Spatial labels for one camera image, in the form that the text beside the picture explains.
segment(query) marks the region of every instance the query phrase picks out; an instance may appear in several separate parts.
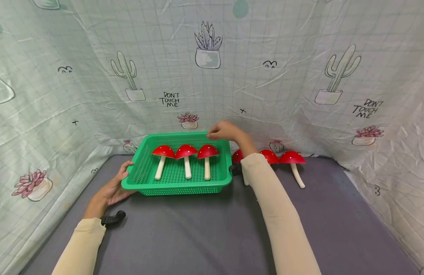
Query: white mushroom stem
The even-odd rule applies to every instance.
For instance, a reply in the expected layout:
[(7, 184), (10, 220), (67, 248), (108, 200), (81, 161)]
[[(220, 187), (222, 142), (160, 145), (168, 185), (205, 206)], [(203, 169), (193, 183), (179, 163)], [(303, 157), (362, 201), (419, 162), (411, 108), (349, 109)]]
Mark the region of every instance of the white mushroom stem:
[(165, 160), (166, 160), (166, 157), (161, 156), (160, 162), (159, 162), (158, 167), (157, 167), (157, 172), (156, 172), (156, 177), (155, 177), (156, 180), (161, 179), (161, 174), (163, 173), (163, 166), (164, 166)]
[(192, 178), (192, 173), (190, 171), (190, 163), (189, 163), (189, 157), (185, 157), (185, 174), (186, 174), (186, 179), (190, 180)]
[(204, 158), (204, 179), (211, 180), (211, 164), (209, 157)]
[(290, 163), (290, 165), (292, 166), (293, 175), (295, 176), (297, 184), (299, 185), (300, 188), (304, 189), (305, 185), (301, 179), (301, 176), (299, 175), (299, 172), (297, 171), (296, 163)]

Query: red mushroom cap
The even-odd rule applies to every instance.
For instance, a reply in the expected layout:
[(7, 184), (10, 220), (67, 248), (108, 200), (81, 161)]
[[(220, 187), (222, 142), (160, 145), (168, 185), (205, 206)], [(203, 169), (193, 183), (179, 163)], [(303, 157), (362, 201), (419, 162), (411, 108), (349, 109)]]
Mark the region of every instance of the red mushroom cap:
[(198, 151), (197, 159), (219, 155), (219, 151), (210, 144), (203, 145)]
[(158, 146), (152, 151), (152, 154), (171, 158), (175, 157), (174, 151), (172, 151), (172, 148), (170, 148), (168, 145)]
[(177, 153), (175, 154), (175, 159), (182, 159), (183, 157), (188, 157), (196, 153), (197, 150), (191, 145), (181, 145), (180, 148), (178, 148)]
[(278, 157), (270, 150), (262, 150), (259, 153), (264, 155), (269, 164), (276, 164), (279, 162)]
[(287, 151), (279, 159), (280, 163), (305, 163), (305, 159), (298, 152)]
[(232, 155), (232, 163), (240, 163), (243, 159), (241, 149), (238, 149), (235, 153)]

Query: gray table surface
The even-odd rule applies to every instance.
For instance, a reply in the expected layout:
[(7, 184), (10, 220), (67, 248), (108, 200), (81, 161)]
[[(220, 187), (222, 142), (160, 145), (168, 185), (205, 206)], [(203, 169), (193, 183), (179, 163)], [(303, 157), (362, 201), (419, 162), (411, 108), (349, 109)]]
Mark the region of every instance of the gray table surface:
[[(49, 239), (21, 272), (51, 274), (88, 200), (131, 156), (102, 166)], [(293, 201), (323, 275), (416, 275), (418, 271), (336, 162), (307, 158), (307, 188), (289, 165), (276, 174)], [(108, 213), (127, 218), (107, 230), (94, 274), (276, 274), (255, 194), (241, 176), (220, 194), (134, 194)]]

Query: printed cloth wall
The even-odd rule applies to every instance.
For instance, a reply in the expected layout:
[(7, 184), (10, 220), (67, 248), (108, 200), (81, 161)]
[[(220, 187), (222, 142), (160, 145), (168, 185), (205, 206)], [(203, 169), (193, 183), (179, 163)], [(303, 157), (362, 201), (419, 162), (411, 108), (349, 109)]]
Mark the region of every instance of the printed cloth wall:
[(222, 119), (337, 160), (424, 274), (424, 0), (0, 0), (0, 275), (109, 156)]

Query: black device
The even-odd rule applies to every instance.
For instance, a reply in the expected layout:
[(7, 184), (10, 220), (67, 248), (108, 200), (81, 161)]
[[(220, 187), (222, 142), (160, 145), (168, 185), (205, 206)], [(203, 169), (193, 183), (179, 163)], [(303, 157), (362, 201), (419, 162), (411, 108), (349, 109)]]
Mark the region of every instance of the black device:
[(104, 225), (106, 228), (119, 225), (126, 216), (127, 214), (121, 210), (118, 211), (115, 215), (104, 215), (102, 217), (102, 225)]

